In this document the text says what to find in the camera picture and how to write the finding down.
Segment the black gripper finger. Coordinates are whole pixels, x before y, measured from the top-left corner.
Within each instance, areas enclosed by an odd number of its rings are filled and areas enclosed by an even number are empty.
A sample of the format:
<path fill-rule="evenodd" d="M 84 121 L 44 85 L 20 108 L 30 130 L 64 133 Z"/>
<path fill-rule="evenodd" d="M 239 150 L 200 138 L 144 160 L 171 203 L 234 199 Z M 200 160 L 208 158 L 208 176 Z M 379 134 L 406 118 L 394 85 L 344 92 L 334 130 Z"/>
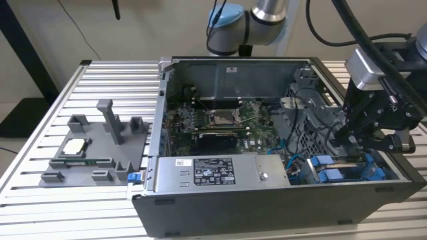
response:
<path fill-rule="evenodd" d="M 416 151 L 415 141 L 408 132 L 396 132 L 378 139 L 367 139 L 366 148 L 387 153 L 414 153 Z"/>
<path fill-rule="evenodd" d="M 351 121 L 351 119 L 348 117 L 344 118 L 343 120 L 343 126 L 342 128 L 338 130 L 338 132 L 334 134 L 335 137 L 335 142 L 339 146 L 350 146 L 354 144 L 354 123 Z"/>

